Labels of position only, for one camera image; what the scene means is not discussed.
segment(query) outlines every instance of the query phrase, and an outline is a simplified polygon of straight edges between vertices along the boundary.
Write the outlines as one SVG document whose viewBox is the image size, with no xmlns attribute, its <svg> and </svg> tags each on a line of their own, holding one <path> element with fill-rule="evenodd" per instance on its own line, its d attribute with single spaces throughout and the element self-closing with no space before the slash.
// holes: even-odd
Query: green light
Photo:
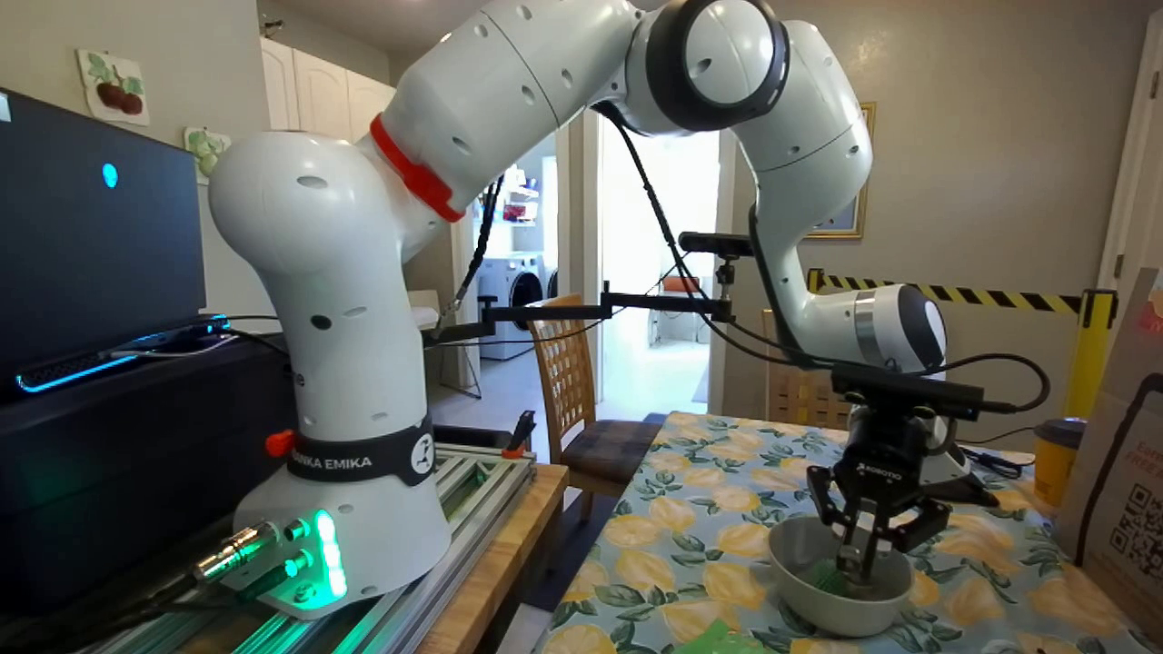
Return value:
<svg viewBox="0 0 1163 654">
<path fill-rule="evenodd" d="M 343 565 L 332 565 L 326 584 L 332 584 L 332 596 L 347 596 L 350 591 L 350 579 L 343 573 Z"/>
<path fill-rule="evenodd" d="M 314 527 L 301 524 L 301 521 L 296 521 L 296 524 L 288 527 L 288 541 L 301 541 L 301 538 L 308 538 L 308 533 L 314 533 Z"/>
<path fill-rule="evenodd" d="M 343 553 L 338 553 L 336 541 L 324 541 L 324 562 L 326 562 L 326 565 L 343 565 Z"/>
<path fill-rule="evenodd" d="M 284 573 L 288 573 L 288 579 L 298 579 L 308 562 L 314 562 L 314 555 L 304 555 L 304 553 L 296 555 L 296 558 L 284 558 Z"/>
<path fill-rule="evenodd" d="M 332 512 L 315 512 L 315 533 L 319 533 L 319 541 L 336 541 L 336 521 L 332 521 Z"/>
</svg>

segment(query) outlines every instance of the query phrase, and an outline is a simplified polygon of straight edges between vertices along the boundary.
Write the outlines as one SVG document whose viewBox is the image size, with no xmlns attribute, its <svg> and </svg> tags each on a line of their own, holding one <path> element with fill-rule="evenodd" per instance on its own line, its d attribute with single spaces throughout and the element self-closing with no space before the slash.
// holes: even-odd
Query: black monitor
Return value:
<svg viewBox="0 0 1163 654">
<path fill-rule="evenodd" d="M 194 156 L 0 86 L 5 381 L 195 323 L 205 303 Z"/>
</svg>

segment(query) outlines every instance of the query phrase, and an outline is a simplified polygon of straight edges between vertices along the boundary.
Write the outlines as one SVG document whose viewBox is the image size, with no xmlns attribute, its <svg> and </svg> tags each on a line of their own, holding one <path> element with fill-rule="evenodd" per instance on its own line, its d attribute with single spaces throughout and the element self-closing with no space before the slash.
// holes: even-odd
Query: doorway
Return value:
<svg viewBox="0 0 1163 654">
<path fill-rule="evenodd" d="M 1163 265 L 1163 12 L 1153 13 L 1124 142 L 1120 184 L 1098 288 L 1126 303 L 1143 265 Z"/>
<path fill-rule="evenodd" d="M 719 135 L 634 135 L 674 236 L 714 232 L 719 208 Z M 625 293 L 687 293 L 634 156 L 596 121 L 596 275 Z M 714 257 L 687 257 L 714 293 Z M 619 309 L 596 332 L 601 406 L 613 418 L 710 409 L 714 335 L 694 311 Z"/>
</svg>

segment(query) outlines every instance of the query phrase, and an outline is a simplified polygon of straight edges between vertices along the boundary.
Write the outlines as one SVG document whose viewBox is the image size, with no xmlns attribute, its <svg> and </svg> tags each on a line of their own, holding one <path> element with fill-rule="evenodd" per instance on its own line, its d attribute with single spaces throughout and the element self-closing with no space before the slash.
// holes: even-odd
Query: chair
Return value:
<svg viewBox="0 0 1163 654">
<path fill-rule="evenodd" d="M 580 305 L 580 293 L 560 293 L 551 305 Z M 653 421 L 601 421 L 591 391 L 590 327 L 580 318 L 530 318 L 550 461 L 570 470 L 570 487 L 580 489 L 580 521 L 591 512 L 591 493 L 623 493 L 657 431 Z"/>
</svg>

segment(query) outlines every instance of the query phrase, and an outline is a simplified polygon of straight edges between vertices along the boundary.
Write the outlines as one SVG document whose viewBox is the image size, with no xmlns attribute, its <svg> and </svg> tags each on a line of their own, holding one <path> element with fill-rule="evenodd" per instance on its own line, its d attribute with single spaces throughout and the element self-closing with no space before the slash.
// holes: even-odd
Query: floral tablecloth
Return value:
<svg viewBox="0 0 1163 654">
<path fill-rule="evenodd" d="M 538 649 L 1153 649 L 1065 562 L 1027 481 L 984 473 L 1000 508 L 955 505 L 949 531 L 909 553 L 912 591 L 893 628 L 815 632 L 774 591 L 768 533 L 815 517 L 802 470 L 841 452 L 834 427 L 669 415 Z"/>
</svg>

